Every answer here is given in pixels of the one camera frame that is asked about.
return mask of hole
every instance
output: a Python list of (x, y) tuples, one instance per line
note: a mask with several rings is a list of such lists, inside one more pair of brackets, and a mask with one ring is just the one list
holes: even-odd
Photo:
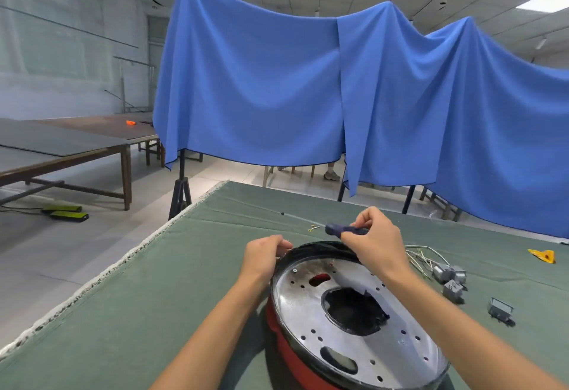
[(339, 352), (332, 350), (330, 347), (322, 347), (320, 349), (320, 355), (329, 364), (339, 369), (342, 372), (349, 373), (351, 375), (357, 374), (357, 364), (350, 357), (341, 355)]
[(329, 281), (330, 275), (328, 273), (321, 273), (316, 276), (312, 276), (309, 280), (311, 286), (319, 286), (321, 283)]
[(340, 329), (356, 336), (368, 336), (380, 330), (389, 319), (380, 304), (367, 291), (334, 288), (322, 296), (326, 314)]

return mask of yellow object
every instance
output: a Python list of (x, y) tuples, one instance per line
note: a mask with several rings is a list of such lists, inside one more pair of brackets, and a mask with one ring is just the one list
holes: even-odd
[(537, 251), (537, 250), (528, 250), (528, 252), (542, 261), (546, 263), (553, 264), (555, 263), (555, 251), (546, 250), (546, 251)]

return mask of hand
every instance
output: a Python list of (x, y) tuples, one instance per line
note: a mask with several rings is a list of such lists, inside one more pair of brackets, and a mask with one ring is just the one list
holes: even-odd
[(399, 228), (377, 207), (368, 207), (351, 225), (369, 228), (363, 236), (348, 231), (342, 233), (342, 242), (357, 254), (369, 271), (382, 280), (410, 271)]
[(282, 257), (291, 249), (293, 244), (280, 234), (252, 240), (245, 247), (239, 279), (252, 280), (265, 287), (275, 271), (277, 256)]

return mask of person's shoe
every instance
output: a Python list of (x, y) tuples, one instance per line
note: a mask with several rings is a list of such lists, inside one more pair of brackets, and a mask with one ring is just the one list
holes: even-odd
[(324, 179), (327, 181), (338, 182), (340, 180), (340, 176), (338, 176), (334, 171), (326, 171), (326, 173), (324, 173)]

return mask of metal disc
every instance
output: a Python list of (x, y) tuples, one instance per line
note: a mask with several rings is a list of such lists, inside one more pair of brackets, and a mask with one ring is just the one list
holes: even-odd
[[(316, 275), (330, 279), (321, 277), (324, 280), (313, 281), (319, 283), (313, 286), (311, 279)], [(342, 288), (369, 293), (389, 319), (367, 336), (341, 328), (330, 309), (327, 311), (330, 305), (326, 299)], [(431, 389), (448, 370), (448, 360), (438, 346), (379, 278), (359, 262), (306, 256), (288, 262), (273, 281), (272, 295), (277, 319), (291, 347), (309, 367), (331, 372), (325, 373), (326, 378), (343, 388)]]

